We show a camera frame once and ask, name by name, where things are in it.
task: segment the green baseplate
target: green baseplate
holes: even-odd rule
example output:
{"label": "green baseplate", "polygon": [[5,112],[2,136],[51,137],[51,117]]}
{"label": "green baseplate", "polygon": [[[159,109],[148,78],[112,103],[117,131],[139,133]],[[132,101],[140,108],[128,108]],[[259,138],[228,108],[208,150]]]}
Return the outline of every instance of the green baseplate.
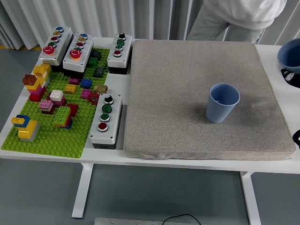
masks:
{"label": "green baseplate", "polygon": [[[101,52],[102,57],[98,62],[98,67],[104,69],[102,78],[93,77],[95,68],[86,68],[84,77],[92,80],[91,90],[94,85],[99,83],[104,85],[108,73],[107,57],[109,49],[95,50]],[[38,108],[39,102],[26,101],[19,114],[28,115],[31,120],[37,120],[40,129],[33,142],[23,142],[18,137],[18,129],[12,127],[1,149],[9,151],[27,152],[49,156],[60,156],[69,158],[80,158],[89,135],[90,127],[96,111],[96,105],[92,105],[88,100],[80,98],[83,88],[77,85],[77,91],[74,95],[66,94],[65,87],[68,84],[69,77],[63,73],[51,72],[52,78],[46,87],[46,92],[42,99],[46,99],[48,93],[52,90],[61,90],[67,100],[67,104],[78,105],[78,111],[75,117],[72,117],[73,124],[70,129],[64,129],[53,125],[52,121],[58,108],[55,108],[52,115],[41,113]]]}

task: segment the table leg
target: table leg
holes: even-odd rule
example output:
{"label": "table leg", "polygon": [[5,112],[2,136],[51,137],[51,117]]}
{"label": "table leg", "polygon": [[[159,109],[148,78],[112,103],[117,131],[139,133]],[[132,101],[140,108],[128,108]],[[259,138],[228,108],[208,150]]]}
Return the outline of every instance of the table leg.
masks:
{"label": "table leg", "polygon": [[85,207],[86,198],[88,196],[89,186],[90,186],[90,178],[93,172],[92,163],[82,163],[83,169],[81,173],[81,178],[78,186],[78,191],[74,203],[72,218],[82,219],[83,212]]}
{"label": "table leg", "polygon": [[253,172],[240,172],[250,225],[261,225],[251,175]]}

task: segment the white table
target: white table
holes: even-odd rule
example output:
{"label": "white table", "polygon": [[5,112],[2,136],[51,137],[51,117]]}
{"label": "white table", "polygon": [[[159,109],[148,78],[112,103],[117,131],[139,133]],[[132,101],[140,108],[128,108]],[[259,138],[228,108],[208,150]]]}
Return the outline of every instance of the white table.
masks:
{"label": "white table", "polygon": [[[112,42],[113,38],[95,38],[94,46],[99,48],[110,48]],[[256,45],[256,48],[259,52],[262,64],[273,87],[275,97],[277,98],[279,106],[286,119],[291,135],[293,135],[298,129],[300,129],[300,89],[297,89],[287,84],[280,73],[281,66],[277,61],[277,53],[280,49],[280,46]],[[297,152],[291,159],[280,161],[182,159],[145,160],[138,158],[128,158],[122,149],[127,109],[126,105],[128,102],[129,79],[130,75],[108,74],[105,82],[105,84],[109,88],[108,93],[121,94],[124,104],[117,149],[94,149],[90,140],[88,139],[84,147],[82,156],[79,159],[38,155],[6,150],[0,150],[0,158],[81,163],[83,165],[83,169],[73,209],[73,218],[83,217],[83,211],[85,207],[86,197],[90,185],[90,178],[94,164],[157,166],[172,168],[239,171],[241,175],[241,181],[243,184],[250,224],[260,225],[261,222],[251,181],[251,174],[253,174],[254,172],[300,173],[299,148],[297,148]],[[29,93],[26,90],[26,88],[24,88],[9,118],[7,119],[7,122],[2,132],[0,133],[0,146],[2,146],[12,127],[12,123],[10,122],[11,118],[19,114],[28,97]]]}

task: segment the gray cushion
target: gray cushion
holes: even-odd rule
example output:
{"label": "gray cushion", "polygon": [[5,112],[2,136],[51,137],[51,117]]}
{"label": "gray cushion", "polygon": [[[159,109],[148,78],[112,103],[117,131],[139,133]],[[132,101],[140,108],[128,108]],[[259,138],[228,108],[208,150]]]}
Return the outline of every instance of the gray cushion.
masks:
{"label": "gray cushion", "polygon": [[[240,102],[220,124],[205,115],[216,83],[240,91]],[[253,44],[134,42],[124,137],[128,157],[279,160],[295,150]]]}

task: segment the blue bowl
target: blue bowl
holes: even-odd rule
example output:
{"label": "blue bowl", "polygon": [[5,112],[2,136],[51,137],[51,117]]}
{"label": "blue bowl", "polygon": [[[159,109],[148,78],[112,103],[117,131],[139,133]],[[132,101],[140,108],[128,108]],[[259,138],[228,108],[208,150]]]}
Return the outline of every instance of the blue bowl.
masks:
{"label": "blue bowl", "polygon": [[278,52],[277,59],[288,71],[300,74],[300,38],[282,46]]}

